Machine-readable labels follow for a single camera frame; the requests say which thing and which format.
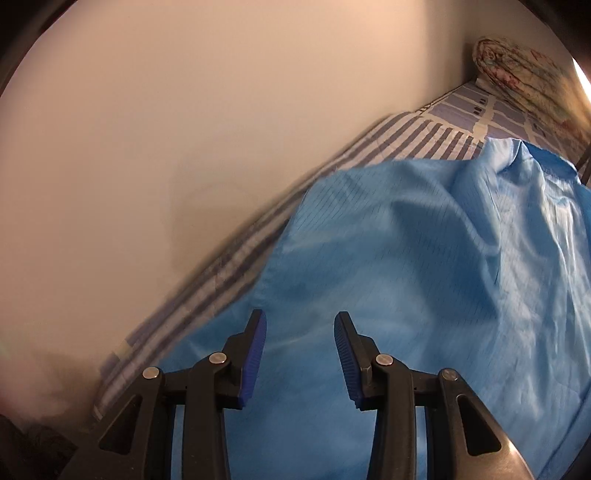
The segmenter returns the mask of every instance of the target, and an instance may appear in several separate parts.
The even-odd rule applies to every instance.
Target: bed
[[[468,82],[415,112],[390,115],[310,173],[240,231],[207,266],[140,324],[101,367],[94,415],[101,418],[129,383],[194,328],[243,296],[254,284],[304,194],[337,170],[403,158],[471,160],[486,137],[519,138],[574,160],[544,125]]]

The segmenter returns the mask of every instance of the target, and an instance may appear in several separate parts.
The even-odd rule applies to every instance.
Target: triangular cutout
[[[120,455],[127,455],[131,451],[131,443],[134,439],[135,424],[138,421],[139,408],[142,404],[142,397],[135,395],[129,403],[121,410],[111,428],[103,435],[99,442],[101,450],[115,452]]]
[[[501,449],[499,439],[474,408],[472,402],[467,397],[461,396],[457,399],[457,405],[460,407],[468,454],[475,457],[484,453],[498,452]]]

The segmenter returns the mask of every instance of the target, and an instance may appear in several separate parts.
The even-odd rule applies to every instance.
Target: floral blanket
[[[574,155],[582,154],[591,139],[591,105],[577,78],[506,38],[481,38],[472,55],[499,95],[568,140]]]

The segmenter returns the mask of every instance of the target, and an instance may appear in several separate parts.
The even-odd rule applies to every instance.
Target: blue cloth
[[[375,413],[347,395],[333,338],[347,310],[410,368],[457,369],[534,475],[558,479],[591,431],[590,197],[570,164],[511,139],[470,162],[338,172],[306,194],[253,290],[161,367],[192,366],[264,309],[254,395],[226,410],[233,478],[360,480]]]

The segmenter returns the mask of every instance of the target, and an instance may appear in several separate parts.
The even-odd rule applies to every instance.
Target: metal rivet
[[[457,380],[457,372],[453,369],[453,368],[444,368],[441,371],[441,376],[445,379],[445,380]]]
[[[387,367],[388,365],[392,365],[394,363],[394,358],[392,358],[387,353],[381,353],[375,358],[375,361],[378,365]]]
[[[228,357],[224,352],[215,352],[209,356],[209,361],[216,365],[224,363],[227,359]]]
[[[159,375],[160,370],[158,369],[158,367],[148,367],[142,372],[142,376],[147,380],[156,378]]]

